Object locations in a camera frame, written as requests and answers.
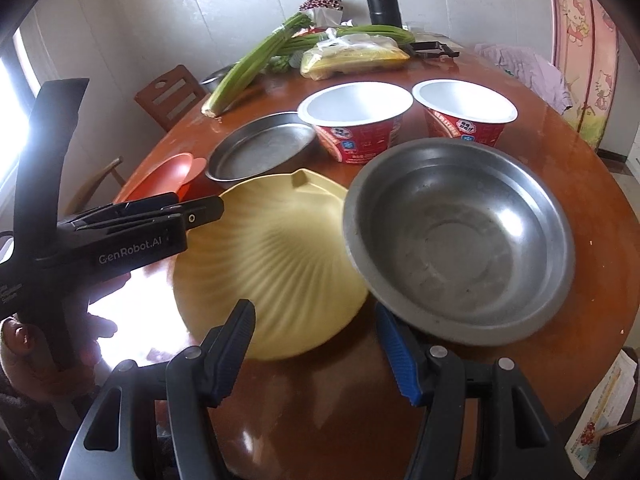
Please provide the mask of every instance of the black baseboard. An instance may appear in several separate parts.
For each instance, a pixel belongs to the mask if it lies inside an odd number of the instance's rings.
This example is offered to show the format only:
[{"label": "black baseboard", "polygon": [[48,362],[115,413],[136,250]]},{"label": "black baseboard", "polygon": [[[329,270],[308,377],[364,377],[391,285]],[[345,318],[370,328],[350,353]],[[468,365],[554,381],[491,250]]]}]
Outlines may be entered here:
[{"label": "black baseboard", "polygon": [[609,150],[603,150],[598,148],[596,150],[596,154],[600,158],[608,158],[609,160],[615,160],[616,162],[622,162],[624,164],[626,162],[626,155],[620,155],[619,153],[610,152]]}]

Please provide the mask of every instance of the shell-shaped yellow plate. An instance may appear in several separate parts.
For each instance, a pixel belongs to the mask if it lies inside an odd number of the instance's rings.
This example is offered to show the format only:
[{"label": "shell-shaped yellow plate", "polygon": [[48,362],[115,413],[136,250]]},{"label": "shell-shaped yellow plate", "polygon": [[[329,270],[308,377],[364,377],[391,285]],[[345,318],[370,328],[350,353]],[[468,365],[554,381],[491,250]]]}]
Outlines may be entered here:
[{"label": "shell-shaped yellow plate", "polygon": [[250,358],[302,354],[347,326],[367,289],[342,238],[346,193],[309,170],[225,191],[222,218],[189,231],[189,249],[174,267],[175,299],[191,334],[204,339],[240,299],[257,314]]}]

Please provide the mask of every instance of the round metal tray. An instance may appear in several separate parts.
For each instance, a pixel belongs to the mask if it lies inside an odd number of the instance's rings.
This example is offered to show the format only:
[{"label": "round metal tray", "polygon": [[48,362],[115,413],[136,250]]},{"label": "round metal tray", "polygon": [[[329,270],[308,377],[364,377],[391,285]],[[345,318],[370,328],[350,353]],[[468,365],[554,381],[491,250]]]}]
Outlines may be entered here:
[{"label": "round metal tray", "polygon": [[389,149],[351,184],[344,237],[373,294],[440,338],[513,342],[560,308],[574,240],[558,201],[510,156],[476,142]]},{"label": "round metal tray", "polygon": [[318,144],[296,112],[267,115],[241,126],[209,156],[206,175],[228,189],[249,178],[302,168]]}]

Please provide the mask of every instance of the bolt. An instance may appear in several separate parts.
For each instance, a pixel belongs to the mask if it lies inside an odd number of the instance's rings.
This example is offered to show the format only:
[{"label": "bolt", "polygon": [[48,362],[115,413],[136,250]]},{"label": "bolt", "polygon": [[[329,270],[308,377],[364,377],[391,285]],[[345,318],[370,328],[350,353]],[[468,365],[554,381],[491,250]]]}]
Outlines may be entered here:
[{"label": "bolt", "polygon": [[118,371],[119,372],[127,372],[129,370],[131,370],[133,368],[135,361],[132,361],[131,359],[127,359],[126,361],[121,362],[118,365]]},{"label": "bolt", "polygon": [[444,348],[444,346],[435,345],[435,346],[432,346],[432,347],[429,349],[429,353],[430,353],[432,356],[434,356],[434,357],[437,357],[437,358],[440,358],[440,359],[441,359],[441,358],[443,358],[443,357],[446,357],[446,356],[447,356],[447,354],[448,354],[449,352],[447,352],[447,349],[446,349],[446,348]]},{"label": "bolt", "polygon": [[202,350],[199,346],[190,346],[189,348],[184,349],[184,356],[187,359],[195,359],[196,357],[200,357],[202,354]]},{"label": "bolt", "polygon": [[515,363],[508,357],[501,357],[498,359],[498,366],[507,371],[513,370],[516,367]]}]

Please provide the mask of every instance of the plastic bag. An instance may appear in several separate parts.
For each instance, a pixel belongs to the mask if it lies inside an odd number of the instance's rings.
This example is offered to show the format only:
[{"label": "plastic bag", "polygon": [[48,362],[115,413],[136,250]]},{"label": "plastic bag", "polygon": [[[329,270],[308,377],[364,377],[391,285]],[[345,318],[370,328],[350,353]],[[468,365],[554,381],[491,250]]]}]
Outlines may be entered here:
[{"label": "plastic bag", "polygon": [[348,34],[336,38],[332,28],[326,33],[328,40],[319,41],[302,56],[300,73],[314,81],[327,79],[335,72],[351,74],[399,68],[409,59],[409,55],[386,36]]}]

